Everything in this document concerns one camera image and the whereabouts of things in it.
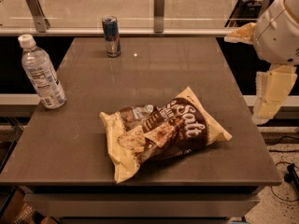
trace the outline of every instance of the clear water bottle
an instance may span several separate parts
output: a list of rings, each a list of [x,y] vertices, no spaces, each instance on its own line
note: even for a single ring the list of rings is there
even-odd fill
[[[49,109],[62,106],[66,97],[48,53],[36,45],[31,35],[18,38],[23,48],[21,64],[42,104]]]

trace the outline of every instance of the crumpled snack bag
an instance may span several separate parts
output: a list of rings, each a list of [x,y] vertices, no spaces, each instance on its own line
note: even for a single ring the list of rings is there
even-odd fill
[[[253,45],[255,27],[256,23],[247,23],[224,37],[224,41],[231,43],[242,42]]]
[[[201,106],[188,87],[164,107],[130,106],[100,113],[117,183],[134,176],[149,159],[168,159],[232,136]]]

